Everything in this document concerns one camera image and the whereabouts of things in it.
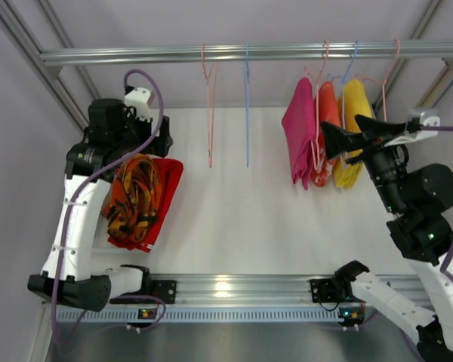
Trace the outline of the red trousers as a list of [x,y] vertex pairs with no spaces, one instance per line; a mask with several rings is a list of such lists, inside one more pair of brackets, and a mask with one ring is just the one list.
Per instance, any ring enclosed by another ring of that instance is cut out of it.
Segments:
[[150,236],[146,240],[147,245],[150,247],[150,251],[154,248],[154,245],[159,237],[165,217],[169,211],[171,202],[175,192],[177,191],[177,187],[183,173],[183,164],[178,160],[170,158],[157,158],[157,164],[159,166],[162,185],[164,187],[164,196],[159,209],[159,222],[153,227]]

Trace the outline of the orange black patterned trousers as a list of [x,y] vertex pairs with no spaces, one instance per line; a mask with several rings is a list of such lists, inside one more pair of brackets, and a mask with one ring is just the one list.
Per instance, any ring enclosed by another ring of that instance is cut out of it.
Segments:
[[158,219],[161,200],[162,183],[154,160],[136,154],[123,162],[101,211],[109,238],[124,247],[143,243]]

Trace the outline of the pink hanger with red trousers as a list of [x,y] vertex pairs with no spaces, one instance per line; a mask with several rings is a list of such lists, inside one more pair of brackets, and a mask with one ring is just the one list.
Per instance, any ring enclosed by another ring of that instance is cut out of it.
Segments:
[[214,145],[214,110],[217,92],[217,63],[206,62],[205,43],[201,47],[202,71],[205,79],[207,132],[208,132],[208,167],[213,167]]

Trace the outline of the blue hanger with patterned trousers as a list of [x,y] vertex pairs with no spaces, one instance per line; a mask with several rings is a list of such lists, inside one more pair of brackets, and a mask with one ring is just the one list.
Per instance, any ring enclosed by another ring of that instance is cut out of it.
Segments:
[[245,163],[246,167],[250,166],[251,141],[250,141],[250,67],[249,67],[249,43],[245,44],[245,62],[244,62],[244,93],[245,93]]

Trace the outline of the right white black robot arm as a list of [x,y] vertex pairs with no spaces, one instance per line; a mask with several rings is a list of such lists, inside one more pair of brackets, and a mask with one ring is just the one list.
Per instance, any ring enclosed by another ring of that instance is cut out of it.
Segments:
[[425,361],[453,361],[453,229],[443,213],[453,207],[453,172],[434,163],[406,170],[406,145],[443,131],[435,109],[415,109],[404,123],[357,115],[358,132],[322,122],[325,152],[333,159],[364,164],[383,205],[393,243],[418,275],[431,308],[423,308],[384,283],[359,261],[331,277],[310,282],[312,299],[365,302],[394,323]]

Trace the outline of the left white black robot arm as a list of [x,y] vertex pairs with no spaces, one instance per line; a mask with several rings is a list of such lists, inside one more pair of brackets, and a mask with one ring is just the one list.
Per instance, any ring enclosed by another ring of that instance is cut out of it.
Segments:
[[42,270],[29,277],[30,292],[54,305],[98,312],[111,300],[152,290],[142,265],[91,267],[99,222],[117,247],[151,251],[179,183],[183,165],[168,158],[169,119],[151,117],[152,100],[143,89],[88,107],[89,124],[66,155],[54,242]]

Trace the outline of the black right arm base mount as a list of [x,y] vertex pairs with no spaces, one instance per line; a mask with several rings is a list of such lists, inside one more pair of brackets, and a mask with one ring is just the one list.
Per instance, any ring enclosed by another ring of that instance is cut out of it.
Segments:
[[312,301],[318,304],[341,303],[349,300],[347,287],[336,278],[310,280]]

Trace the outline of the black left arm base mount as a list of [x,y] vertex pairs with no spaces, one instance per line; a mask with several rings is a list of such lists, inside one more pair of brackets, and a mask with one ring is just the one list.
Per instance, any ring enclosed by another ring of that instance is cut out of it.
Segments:
[[110,304],[153,304],[153,299],[146,296],[153,296],[162,300],[166,305],[173,305],[176,301],[177,282],[175,280],[151,280],[142,286],[138,291],[126,293],[109,301]]

